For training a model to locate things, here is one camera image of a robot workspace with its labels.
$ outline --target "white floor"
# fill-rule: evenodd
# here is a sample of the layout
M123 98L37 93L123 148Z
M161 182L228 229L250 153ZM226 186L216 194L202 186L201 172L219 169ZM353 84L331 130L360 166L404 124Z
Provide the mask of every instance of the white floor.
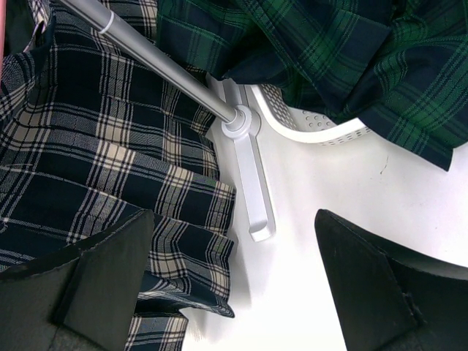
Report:
M448 173L369 134L340 146L300 144L263 121L260 153L276 236L254 243L233 147L214 126L223 181L238 189L231 237L234 319L184 310L184 351L345 351L314 233L327 208L432 257L468 266L468 146Z

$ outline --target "clothing rack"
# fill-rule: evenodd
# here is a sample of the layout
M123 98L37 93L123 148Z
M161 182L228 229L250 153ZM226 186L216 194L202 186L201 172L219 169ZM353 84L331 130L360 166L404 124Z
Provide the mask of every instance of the clothing rack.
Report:
M233 107L221 100L97 0L59 1L89 22L99 34L107 37L222 120L222 131L226 137L233 140L235 146L249 216L249 232L255 241L271 237L275 231L275 222L256 141L260 130L258 114L246 105Z

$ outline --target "navy plaid skirt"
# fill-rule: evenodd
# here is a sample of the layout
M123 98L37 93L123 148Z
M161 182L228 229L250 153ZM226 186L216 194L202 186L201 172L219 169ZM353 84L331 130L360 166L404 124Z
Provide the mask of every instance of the navy plaid skirt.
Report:
M155 38L155 1L103 2ZM3 62L0 235L28 230L65 246L151 209L139 294L151 312L135 314L127 348L179 350L179 309L233 316L226 232L235 192L219 181L205 137L214 116L63 7L29 5L31 42ZM0 247L0 271L40 255Z

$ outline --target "stand base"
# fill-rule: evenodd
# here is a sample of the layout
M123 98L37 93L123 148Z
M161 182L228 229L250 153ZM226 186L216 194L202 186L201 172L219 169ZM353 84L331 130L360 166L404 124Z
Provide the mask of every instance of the stand base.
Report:
M254 241L262 241L274 234L275 221L257 145L260 117L247 106L239 105L235 108L237 117L242 118L243 122L223 123L222 131L234 142L249 216L250 235Z

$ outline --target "metal pole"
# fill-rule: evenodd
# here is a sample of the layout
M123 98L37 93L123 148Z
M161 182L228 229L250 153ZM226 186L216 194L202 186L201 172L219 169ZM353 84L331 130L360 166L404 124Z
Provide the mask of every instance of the metal pole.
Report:
M108 37L136 60L174 84L223 122L230 124L235 120L238 113L234 107L218 98L127 22L97 0L60 0L60 2L87 20L94 28L100 30L100 34Z

